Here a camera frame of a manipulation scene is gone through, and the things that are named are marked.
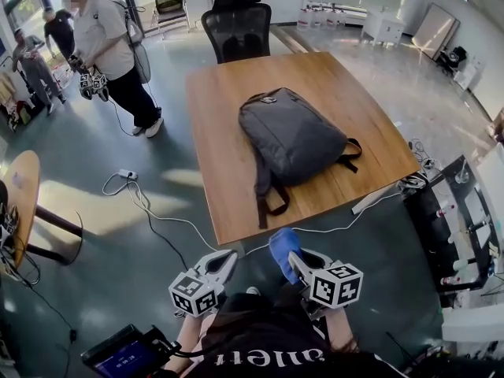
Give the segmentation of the black equipment rack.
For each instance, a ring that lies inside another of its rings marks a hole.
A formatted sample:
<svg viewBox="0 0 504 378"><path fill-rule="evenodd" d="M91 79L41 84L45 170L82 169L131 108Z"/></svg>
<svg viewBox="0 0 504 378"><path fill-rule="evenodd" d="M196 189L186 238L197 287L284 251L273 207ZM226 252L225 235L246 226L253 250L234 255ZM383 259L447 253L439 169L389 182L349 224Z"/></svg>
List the black equipment rack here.
<svg viewBox="0 0 504 378"><path fill-rule="evenodd" d="M428 261L441 306L457 294L497 287L484 297L504 294L504 225L476 167L460 156L424 187L404 199Z"/></svg>

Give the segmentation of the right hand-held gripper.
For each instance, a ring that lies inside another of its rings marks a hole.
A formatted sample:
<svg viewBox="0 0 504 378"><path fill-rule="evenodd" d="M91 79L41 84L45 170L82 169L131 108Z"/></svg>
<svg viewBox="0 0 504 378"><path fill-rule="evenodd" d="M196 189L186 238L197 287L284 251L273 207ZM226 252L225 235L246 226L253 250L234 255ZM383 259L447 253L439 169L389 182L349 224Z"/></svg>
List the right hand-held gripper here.
<svg viewBox="0 0 504 378"><path fill-rule="evenodd" d="M302 306L310 318L320 318L328 309L355 303L361 294L363 272L352 264L332 265L334 261L315 250L301 249L288 255L291 284L303 284Z"/></svg>

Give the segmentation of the round wooden table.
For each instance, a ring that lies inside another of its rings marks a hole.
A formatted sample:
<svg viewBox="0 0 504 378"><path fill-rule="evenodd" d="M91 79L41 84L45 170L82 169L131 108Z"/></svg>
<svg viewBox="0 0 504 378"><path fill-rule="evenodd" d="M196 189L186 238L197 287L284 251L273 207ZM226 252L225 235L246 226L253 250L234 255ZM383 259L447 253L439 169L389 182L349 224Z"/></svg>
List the round wooden table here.
<svg viewBox="0 0 504 378"><path fill-rule="evenodd" d="M83 225L74 224L38 204L40 189L40 160L33 150L19 154L8 167L1 181L6 186L8 205L15 206L20 223L13 234L13 259L18 268L28 253L71 265L78 257L83 243ZM29 243L34 220L40 220L78 238L76 249L69 256L46 250Z"/></svg>

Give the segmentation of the person's right forearm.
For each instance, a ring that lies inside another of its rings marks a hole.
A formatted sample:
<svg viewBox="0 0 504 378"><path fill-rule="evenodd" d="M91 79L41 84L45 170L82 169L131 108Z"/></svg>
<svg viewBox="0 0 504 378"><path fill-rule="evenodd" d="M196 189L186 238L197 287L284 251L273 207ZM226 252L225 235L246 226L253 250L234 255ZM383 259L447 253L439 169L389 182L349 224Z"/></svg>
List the person's right forearm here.
<svg viewBox="0 0 504 378"><path fill-rule="evenodd" d="M356 347L356 342L345 309L327 309L324 317L332 349L337 351L353 350Z"/></svg>

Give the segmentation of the red white containers pile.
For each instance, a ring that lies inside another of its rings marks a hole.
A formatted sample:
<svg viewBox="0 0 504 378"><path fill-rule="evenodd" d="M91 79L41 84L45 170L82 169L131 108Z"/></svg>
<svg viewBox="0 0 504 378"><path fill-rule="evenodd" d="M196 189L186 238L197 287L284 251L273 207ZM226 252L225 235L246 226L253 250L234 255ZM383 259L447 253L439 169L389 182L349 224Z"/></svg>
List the red white containers pile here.
<svg viewBox="0 0 504 378"><path fill-rule="evenodd" d="M75 72L66 62L59 65L55 65L54 68L52 69L52 75L56 83L62 90L64 90L70 85L74 74Z"/></svg>

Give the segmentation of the black screen device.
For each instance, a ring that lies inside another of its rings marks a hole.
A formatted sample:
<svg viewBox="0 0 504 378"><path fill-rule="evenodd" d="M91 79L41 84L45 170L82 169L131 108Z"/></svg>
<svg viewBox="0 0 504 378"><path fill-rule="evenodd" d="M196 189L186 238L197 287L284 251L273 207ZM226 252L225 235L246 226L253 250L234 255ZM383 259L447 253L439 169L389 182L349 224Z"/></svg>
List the black screen device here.
<svg viewBox="0 0 504 378"><path fill-rule="evenodd" d="M143 333L130 324L81 354L84 365L101 378L169 378L164 370L181 345L155 326Z"/></svg>

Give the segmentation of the white leaning panel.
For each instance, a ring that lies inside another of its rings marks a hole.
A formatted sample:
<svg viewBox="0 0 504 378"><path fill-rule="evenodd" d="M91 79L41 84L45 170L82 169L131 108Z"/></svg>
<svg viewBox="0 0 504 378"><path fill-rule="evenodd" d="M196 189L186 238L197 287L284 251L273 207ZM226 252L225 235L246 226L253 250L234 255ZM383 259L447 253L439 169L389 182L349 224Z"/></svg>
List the white leaning panel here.
<svg viewBox="0 0 504 378"><path fill-rule="evenodd" d="M431 3L420 27L412 38L413 45L435 61L447 48L460 21L445 9Z"/></svg>

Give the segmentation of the long wooden bench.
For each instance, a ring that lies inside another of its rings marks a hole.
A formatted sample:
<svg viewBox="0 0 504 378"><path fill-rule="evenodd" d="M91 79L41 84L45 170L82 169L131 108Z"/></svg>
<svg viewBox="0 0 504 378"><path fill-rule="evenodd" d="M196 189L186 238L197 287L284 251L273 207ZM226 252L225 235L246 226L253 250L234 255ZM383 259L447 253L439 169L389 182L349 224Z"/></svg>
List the long wooden bench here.
<svg viewBox="0 0 504 378"><path fill-rule="evenodd" d="M294 54L319 52L317 48L313 48L307 43L307 41L304 40L303 37L298 35L298 33L294 29L274 24L270 27L270 31Z"/></svg>

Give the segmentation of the blue cloth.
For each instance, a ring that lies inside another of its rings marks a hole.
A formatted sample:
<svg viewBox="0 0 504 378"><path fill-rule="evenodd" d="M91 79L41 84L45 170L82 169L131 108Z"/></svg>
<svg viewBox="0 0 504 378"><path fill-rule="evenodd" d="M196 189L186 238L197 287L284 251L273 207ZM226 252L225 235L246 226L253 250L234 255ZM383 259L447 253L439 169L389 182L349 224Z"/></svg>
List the blue cloth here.
<svg viewBox="0 0 504 378"><path fill-rule="evenodd" d="M291 283L299 282L296 272L289 263L289 253L295 253L302 258L298 235L292 228L281 228L269 239L269 249L272 257L280 267L283 276Z"/></svg>

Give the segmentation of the white cabinet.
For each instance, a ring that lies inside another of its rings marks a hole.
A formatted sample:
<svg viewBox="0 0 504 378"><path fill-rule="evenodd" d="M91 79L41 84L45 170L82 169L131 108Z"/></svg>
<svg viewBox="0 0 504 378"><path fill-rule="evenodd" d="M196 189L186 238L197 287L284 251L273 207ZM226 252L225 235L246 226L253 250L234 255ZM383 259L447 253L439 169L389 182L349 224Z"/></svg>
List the white cabinet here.
<svg viewBox="0 0 504 378"><path fill-rule="evenodd" d="M363 38L365 35L371 37L373 46L377 43L397 46L405 26L406 23L393 13L369 9L361 31L361 37Z"/></svg>

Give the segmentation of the person's left forearm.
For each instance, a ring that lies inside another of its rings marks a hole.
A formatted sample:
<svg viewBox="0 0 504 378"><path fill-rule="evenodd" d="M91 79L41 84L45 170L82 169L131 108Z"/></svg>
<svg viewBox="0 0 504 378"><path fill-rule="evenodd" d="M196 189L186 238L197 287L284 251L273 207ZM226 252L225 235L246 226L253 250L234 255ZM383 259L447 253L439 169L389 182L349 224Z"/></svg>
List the person's left forearm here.
<svg viewBox="0 0 504 378"><path fill-rule="evenodd" d="M201 350L201 339L206 335L206 332L213 323L214 319L215 314L200 317L193 317L187 314L177 337L177 342L181 345L181 350L183 352ZM177 376L186 376L188 371L193 368L195 364L194 360L194 358L187 359L173 356L164 366L164 369L175 372Z"/></svg>

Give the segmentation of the grey backpack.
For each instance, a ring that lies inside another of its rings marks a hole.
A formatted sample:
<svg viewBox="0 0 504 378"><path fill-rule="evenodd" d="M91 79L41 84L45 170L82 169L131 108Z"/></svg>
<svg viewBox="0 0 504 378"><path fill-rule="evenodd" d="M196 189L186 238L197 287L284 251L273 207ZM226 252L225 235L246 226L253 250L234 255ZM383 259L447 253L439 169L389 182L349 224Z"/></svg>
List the grey backpack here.
<svg viewBox="0 0 504 378"><path fill-rule="evenodd" d="M360 143L286 87L245 101L239 108L239 125L254 154L254 193L261 230L268 227L267 217L287 211L289 187L305 183L335 164L358 171L352 161L362 155Z"/></svg>

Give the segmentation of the row of clear bottles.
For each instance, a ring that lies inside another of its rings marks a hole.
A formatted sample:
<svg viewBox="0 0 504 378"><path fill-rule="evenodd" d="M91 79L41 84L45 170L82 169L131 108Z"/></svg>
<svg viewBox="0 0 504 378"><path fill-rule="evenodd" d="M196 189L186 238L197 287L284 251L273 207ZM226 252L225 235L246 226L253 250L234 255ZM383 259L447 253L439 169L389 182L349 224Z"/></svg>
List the row of clear bottles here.
<svg viewBox="0 0 504 378"><path fill-rule="evenodd" d="M345 12L335 3L310 3L299 11L296 28L299 31L335 30L346 24Z"/></svg>

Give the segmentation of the black mesh office chair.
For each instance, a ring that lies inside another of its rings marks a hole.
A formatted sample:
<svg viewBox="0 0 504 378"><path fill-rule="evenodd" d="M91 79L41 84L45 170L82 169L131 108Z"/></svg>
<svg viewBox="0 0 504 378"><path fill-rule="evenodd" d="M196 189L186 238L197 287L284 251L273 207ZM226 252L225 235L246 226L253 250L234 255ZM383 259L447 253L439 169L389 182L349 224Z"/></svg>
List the black mesh office chair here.
<svg viewBox="0 0 504 378"><path fill-rule="evenodd" d="M219 64L270 55L272 9L261 0L213 0L202 26Z"/></svg>

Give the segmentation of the person's black printed shirt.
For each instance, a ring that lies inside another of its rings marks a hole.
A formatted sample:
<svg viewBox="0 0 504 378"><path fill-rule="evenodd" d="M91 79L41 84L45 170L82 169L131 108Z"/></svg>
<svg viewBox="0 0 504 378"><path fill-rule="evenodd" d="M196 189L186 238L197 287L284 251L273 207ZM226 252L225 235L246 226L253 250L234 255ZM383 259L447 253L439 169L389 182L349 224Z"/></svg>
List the person's black printed shirt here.
<svg viewBox="0 0 504 378"><path fill-rule="evenodd" d="M406 378L358 347L333 350L294 298L231 297L215 316L185 378Z"/></svg>

